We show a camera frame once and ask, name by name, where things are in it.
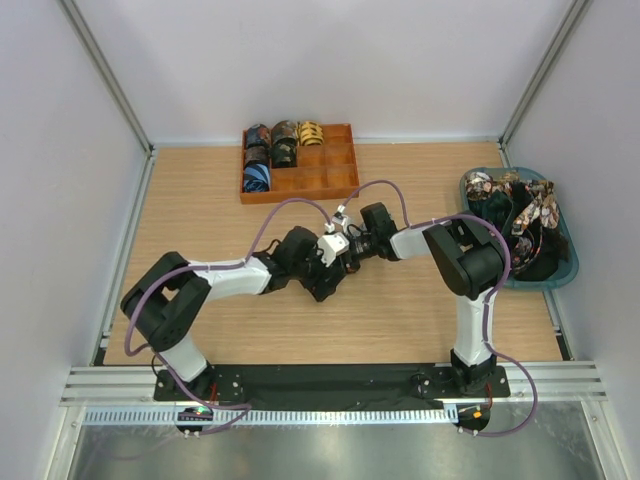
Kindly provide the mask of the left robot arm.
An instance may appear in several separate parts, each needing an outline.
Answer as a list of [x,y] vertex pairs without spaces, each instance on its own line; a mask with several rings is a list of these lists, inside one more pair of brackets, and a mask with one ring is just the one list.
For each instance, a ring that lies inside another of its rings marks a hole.
[[249,258],[189,262],[164,254],[121,301],[120,308],[165,363],[165,382],[191,400],[205,399],[216,383],[214,367],[196,347],[190,329],[207,302],[236,295],[262,295],[300,282],[322,302],[348,273],[351,242],[341,233],[320,237],[296,226]]

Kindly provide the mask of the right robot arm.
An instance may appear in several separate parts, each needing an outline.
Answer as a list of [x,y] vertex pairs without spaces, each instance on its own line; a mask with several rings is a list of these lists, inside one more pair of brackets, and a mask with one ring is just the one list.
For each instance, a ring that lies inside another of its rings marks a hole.
[[499,239],[468,212],[447,219],[398,229],[384,204],[361,209],[363,223],[343,223],[350,258],[374,256],[389,261],[429,255],[455,297],[456,339],[450,350],[450,382],[461,395],[472,396],[496,371],[492,327],[495,297],[508,261]]

